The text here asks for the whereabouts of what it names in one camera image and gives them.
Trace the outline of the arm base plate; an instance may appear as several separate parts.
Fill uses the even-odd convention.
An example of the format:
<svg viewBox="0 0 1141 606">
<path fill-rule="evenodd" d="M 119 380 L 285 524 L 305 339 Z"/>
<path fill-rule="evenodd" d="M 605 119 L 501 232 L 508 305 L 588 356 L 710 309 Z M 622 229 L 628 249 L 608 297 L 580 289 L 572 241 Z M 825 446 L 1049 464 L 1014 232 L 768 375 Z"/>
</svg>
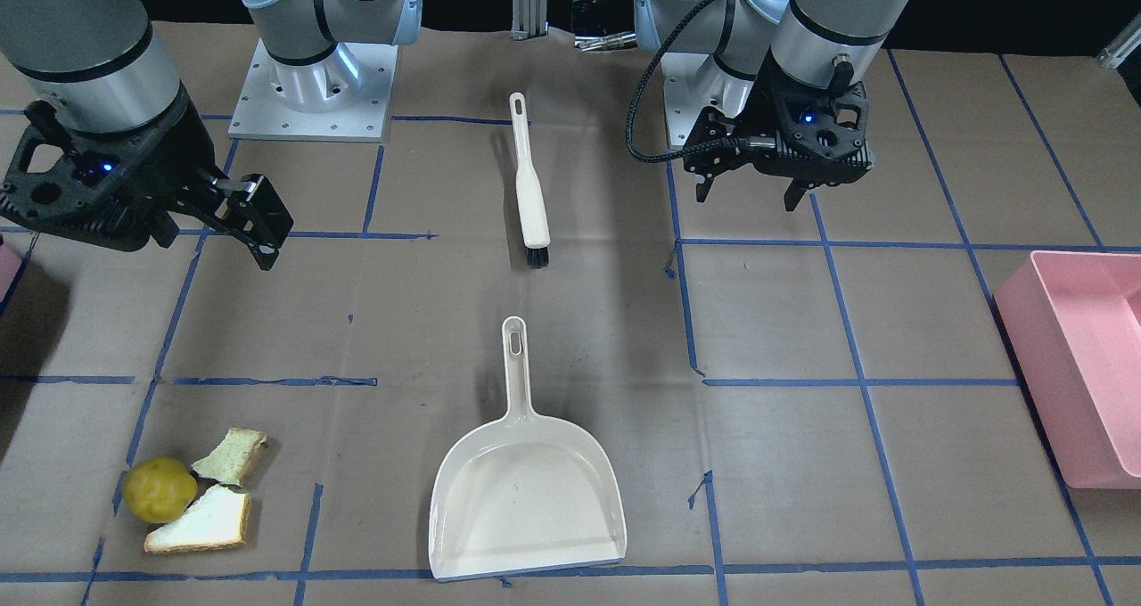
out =
<svg viewBox="0 0 1141 606">
<path fill-rule="evenodd" d="M 259 142 L 382 143 L 399 46 L 339 43 L 324 60 L 289 66 L 254 50 L 228 134 Z"/>
<path fill-rule="evenodd" d="M 742 76 L 718 62 L 712 54 L 665 52 L 661 58 L 664 75 L 665 126 L 669 150 L 680 151 L 706 107 L 717 107 L 726 118 L 744 108 L 754 76 Z"/>
</svg>

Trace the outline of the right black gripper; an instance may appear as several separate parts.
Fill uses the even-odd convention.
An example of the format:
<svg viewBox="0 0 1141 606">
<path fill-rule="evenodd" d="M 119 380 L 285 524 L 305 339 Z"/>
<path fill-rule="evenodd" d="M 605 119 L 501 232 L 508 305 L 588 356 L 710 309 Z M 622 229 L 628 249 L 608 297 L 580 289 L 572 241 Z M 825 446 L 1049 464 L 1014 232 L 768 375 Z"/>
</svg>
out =
<svg viewBox="0 0 1141 606">
<path fill-rule="evenodd" d="M 172 213 L 243 243 L 262 272 L 274 267 L 294 219 L 268 176 L 218 172 L 215 147 L 186 87 L 147 124 L 81 134 L 35 100 L 5 171 L 5 219 L 29 231 L 118 251 L 178 235 Z M 217 217 L 218 192 L 226 211 Z"/>
</svg>

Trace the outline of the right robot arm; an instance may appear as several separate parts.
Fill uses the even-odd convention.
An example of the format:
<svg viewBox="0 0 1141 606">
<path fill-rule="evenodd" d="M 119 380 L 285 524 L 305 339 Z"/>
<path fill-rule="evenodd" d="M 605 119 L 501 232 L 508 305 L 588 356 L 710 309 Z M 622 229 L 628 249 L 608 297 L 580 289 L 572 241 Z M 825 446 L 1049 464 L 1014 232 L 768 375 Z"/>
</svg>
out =
<svg viewBox="0 0 1141 606">
<path fill-rule="evenodd" d="M 237 139 L 379 142 L 423 0 L 242 0 L 259 45 Z M 229 178 L 140 0 L 3 0 L 3 55 L 37 99 L 3 217 L 115 251 L 170 245 L 195 217 L 273 267 L 293 217 L 261 173 Z"/>
</svg>

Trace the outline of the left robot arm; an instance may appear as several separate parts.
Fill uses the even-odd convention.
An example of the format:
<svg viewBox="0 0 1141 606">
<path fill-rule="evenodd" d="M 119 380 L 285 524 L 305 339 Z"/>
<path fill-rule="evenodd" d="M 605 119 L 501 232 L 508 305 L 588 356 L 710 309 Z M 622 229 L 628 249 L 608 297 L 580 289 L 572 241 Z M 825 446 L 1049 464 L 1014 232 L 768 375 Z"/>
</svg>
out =
<svg viewBox="0 0 1141 606">
<path fill-rule="evenodd" d="M 680 160 L 709 199 L 718 176 L 754 168 L 785 178 L 784 208 L 822 187 L 853 184 L 875 163 L 867 140 L 864 76 L 911 0 L 632 0 L 633 33 L 653 57 L 625 119 L 630 154 Z M 674 140 L 667 152 L 636 147 L 645 86 L 664 60 Z"/>
</svg>

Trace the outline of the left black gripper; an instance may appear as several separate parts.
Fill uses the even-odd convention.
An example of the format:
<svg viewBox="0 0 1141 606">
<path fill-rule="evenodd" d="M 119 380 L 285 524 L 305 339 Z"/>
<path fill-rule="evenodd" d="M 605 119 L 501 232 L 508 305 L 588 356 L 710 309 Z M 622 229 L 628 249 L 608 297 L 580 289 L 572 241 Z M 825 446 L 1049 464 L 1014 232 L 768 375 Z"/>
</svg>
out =
<svg viewBox="0 0 1141 606">
<path fill-rule="evenodd" d="M 702 108 L 683 148 L 683 168 L 696 176 L 699 203 L 709 199 L 717 176 L 753 161 L 759 172 L 792 180 L 784 192 L 786 212 L 795 211 L 812 187 L 851 184 L 872 170 L 874 153 L 866 140 L 869 100 L 845 54 L 825 66 L 824 87 L 791 76 L 772 52 L 759 67 L 758 81 L 761 130 L 772 136 L 776 146 L 756 157 L 748 144 L 759 136 L 756 123 L 729 118 L 717 106 Z"/>
</svg>

